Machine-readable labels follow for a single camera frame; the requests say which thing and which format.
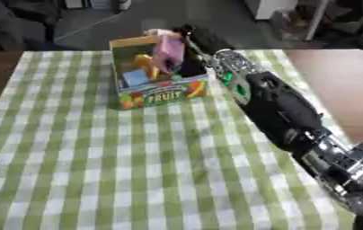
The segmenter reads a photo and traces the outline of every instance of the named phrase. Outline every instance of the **table leg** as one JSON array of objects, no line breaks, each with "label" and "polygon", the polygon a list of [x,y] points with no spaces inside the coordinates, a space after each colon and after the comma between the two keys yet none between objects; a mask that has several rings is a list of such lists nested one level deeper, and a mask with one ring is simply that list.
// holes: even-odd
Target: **table leg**
[{"label": "table leg", "polygon": [[320,4],[317,7],[317,10],[314,14],[313,20],[310,23],[309,31],[305,37],[305,40],[309,41],[312,40],[315,34],[315,31],[317,30],[320,21],[322,20],[325,9],[327,8],[328,4],[330,3],[330,0],[320,0]]}]

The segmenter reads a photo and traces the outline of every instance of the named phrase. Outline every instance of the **cable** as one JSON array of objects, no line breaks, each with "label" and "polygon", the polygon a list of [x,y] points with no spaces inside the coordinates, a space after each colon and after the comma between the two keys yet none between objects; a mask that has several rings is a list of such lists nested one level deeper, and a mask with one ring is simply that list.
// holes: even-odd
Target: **cable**
[{"label": "cable", "polygon": [[355,216],[355,220],[352,226],[353,230],[363,230],[363,216]]}]

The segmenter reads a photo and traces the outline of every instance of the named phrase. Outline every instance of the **white cabinet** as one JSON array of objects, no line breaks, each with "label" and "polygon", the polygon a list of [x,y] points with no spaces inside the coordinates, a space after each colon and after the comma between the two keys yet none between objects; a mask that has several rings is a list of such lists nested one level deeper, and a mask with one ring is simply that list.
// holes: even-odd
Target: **white cabinet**
[{"label": "white cabinet", "polygon": [[275,11],[292,10],[298,0],[244,0],[255,19],[267,20]]}]

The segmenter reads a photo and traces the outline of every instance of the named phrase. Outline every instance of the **wooden table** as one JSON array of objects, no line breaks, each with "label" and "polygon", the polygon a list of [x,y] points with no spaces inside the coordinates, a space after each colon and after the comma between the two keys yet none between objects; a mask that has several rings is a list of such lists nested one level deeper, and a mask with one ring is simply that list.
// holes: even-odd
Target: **wooden table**
[{"label": "wooden table", "polygon": [[[363,51],[289,50],[287,54],[352,141],[363,141]],[[0,93],[20,55],[0,53]]]}]

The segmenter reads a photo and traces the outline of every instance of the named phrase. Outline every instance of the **green light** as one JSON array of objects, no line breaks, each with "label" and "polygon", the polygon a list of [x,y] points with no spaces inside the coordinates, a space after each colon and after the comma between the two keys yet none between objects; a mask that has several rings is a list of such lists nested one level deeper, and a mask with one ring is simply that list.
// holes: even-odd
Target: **green light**
[{"label": "green light", "polygon": [[244,88],[240,85],[237,85],[236,86],[236,91],[241,94],[242,96],[245,96],[246,95],[246,91],[244,90]]},{"label": "green light", "polygon": [[234,76],[232,75],[232,74],[230,74],[230,73],[228,73],[228,74],[226,74],[226,76],[225,76],[225,85],[226,86],[228,86],[229,85],[229,83],[230,83],[230,81],[232,81],[232,78],[233,78]]}]

